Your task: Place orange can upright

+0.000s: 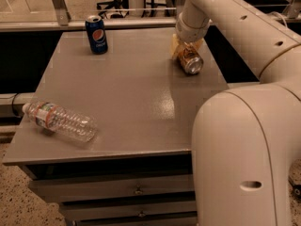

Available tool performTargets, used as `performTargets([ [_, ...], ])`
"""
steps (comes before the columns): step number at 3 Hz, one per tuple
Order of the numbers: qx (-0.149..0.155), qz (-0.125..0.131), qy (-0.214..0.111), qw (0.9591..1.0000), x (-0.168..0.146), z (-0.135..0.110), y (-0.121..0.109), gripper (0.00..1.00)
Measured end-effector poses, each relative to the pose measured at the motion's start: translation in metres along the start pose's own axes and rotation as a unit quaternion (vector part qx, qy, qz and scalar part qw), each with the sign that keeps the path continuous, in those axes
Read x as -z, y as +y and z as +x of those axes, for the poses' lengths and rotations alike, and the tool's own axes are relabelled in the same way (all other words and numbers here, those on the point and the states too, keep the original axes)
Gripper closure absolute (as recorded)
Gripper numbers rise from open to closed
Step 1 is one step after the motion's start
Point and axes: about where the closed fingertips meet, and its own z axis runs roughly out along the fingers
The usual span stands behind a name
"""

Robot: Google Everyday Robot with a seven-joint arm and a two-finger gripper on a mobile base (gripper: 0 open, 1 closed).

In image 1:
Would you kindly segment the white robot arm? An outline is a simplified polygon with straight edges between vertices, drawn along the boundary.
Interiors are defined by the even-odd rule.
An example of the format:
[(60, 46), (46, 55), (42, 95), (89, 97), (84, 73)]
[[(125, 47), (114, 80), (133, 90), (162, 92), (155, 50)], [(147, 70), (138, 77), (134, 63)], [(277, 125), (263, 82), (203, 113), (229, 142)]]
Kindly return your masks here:
[(192, 133), (199, 226), (292, 226), (289, 171), (301, 149), (300, 37), (244, 0), (185, 0), (181, 40), (215, 24), (256, 85), (206, 101)]

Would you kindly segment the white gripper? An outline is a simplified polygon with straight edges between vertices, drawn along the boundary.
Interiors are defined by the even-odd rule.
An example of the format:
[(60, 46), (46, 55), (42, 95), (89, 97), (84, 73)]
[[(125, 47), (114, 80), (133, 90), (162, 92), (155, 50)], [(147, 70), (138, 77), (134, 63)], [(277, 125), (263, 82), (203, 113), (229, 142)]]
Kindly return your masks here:
[(182, 12), (176, 23), (176, 34), (171, 37), (170, 54), (172, 59), (178, 57), (179, 52), (184, 46), (185, 42), (188, 43), (188, 55), (198, 56), (198, 49), (204, 42), (203, 37), (207, 34), (210, 26), (210, 19), (207, 16), (201, 15), (195, 17), (191, 22), (186, 18), (186, 13)]

